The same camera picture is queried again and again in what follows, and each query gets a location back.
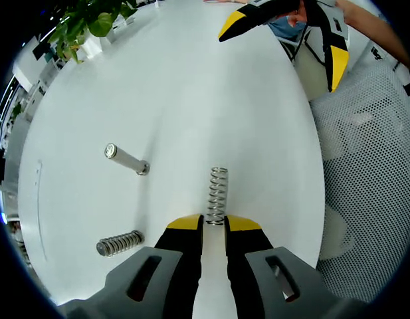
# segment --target white tabletop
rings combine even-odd
[[[174,219],[206,213],[213,166],[229,170],[227,213],[260,223],[275,247],[316,265],[324,178],[314,120],[268,27],[218,41],[237,7],[142,7],[111,47],[68,63],[51,84],[23,149],[19,214],[32,265],[58,304],[100,290],[140,248],[105,258],[99,239],[138,229],[154,246]],[[150,174],[106,159],[109,142],[148,160]],[[203,286],[226,276],[212,252],[224,258],[221,229],[205,231]],[[209,239],[210,231],[218,234]],[[204,301],[215,293],[199,290],[195,309],[212,309]],[[224,298],[216,303],[233,312]]]

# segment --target metal spring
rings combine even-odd
[[[100,239],[96,248],[100,255],[111,257],[144,242],[144,235],[140,231],[132,231],[123,235]]]
[[[206,222],[211,225],[224,225],[225,204],[228,193],[229,171],[222,167],[211,170],[211,185],[209,186],[208,213]]]

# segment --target mesh chair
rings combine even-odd
[[[334,294],[370,302],[410,240],[410,99],[381,62],[311,107],[326,184],[317,269]]]

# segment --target person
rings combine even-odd
[[[247,3],[247,0],[233,1],[237,3]],[[391,56],[410,69],[410,56],[407,54],[403,43],[389,23],[372,15],[369,11],[348,0],[337,0],[336,6],[344,12],[344,20],[347,25],[359,31],[374,43],[377,43]],[[278,19],[277,21],[283,17],[287,17],[287,23],[292,28],[296,27],[298,24],[300,25],[300,28],[302,28],[303,24],[307,22],[304,0],[300,0],[298,10],[276,17]]]
[[[232,3],[248,3],[247,0],[216,0],[217,2],[232,2]],[[298,35],[304,30],[306,23],[297,21],[295,25],[289,24],[288,17],[275,17],[273,21],[269,21],[267,25],[276,37],[295,42]]]

